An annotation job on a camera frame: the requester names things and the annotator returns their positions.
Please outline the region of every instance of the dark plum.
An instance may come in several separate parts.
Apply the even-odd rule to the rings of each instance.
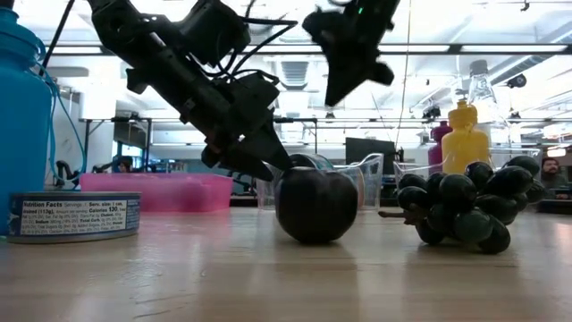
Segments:
[[[358,189],[337,172],[294,167],[282,175],[274,193],[278,223],[302,243],[340,238],[358,213]]]
[[[486,183],[491,179],[494,171],[491,166],[485,162],[474,162],[467,166],[465,175],[471,179],[476,188],[481,191]]]

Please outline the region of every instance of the red bottle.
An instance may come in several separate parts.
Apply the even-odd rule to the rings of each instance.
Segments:
[[[443,162],[443,156],[442,156],[441,141],[445,136],[445,134],[451,131],[453,131],[453,129],[451,129],[449,125],[447,125],[447,121],[441,121],[439,126],[431,130],[431,137],[433,138],[433,140],[437,142],[437,145],[429,148],[429,151],[427,152],[429,156],[429,165],[434,165],[429,168],[429,174],[442,172],[441,163]]]

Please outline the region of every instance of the person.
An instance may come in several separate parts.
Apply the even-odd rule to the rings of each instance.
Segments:
[[[132,157],[120,157],[119,159],[119,172],[122,174],[128,174],[131,172],[133,167]]]
[[[568,186],[568,180],[559,173],[560,164],[553,157],[543,158],[543,172],[541,174],[541,182],[544,188],[549,192],[547,199],[569,199],[567,194],[555,194],[552,189],[558,189],[562,186]]]

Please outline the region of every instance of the pink bin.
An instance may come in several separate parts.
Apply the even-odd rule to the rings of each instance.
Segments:
[[[232,178],[216,174],[83,174],[82,191],[141,192],[141,212],[212,212],[230,207]]]

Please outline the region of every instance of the nutrition facts label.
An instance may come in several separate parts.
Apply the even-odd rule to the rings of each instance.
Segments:
[[[133,217],[139,225],[131,200],[113,201],[23,201],[21,235],[104,233],[130,229]]]

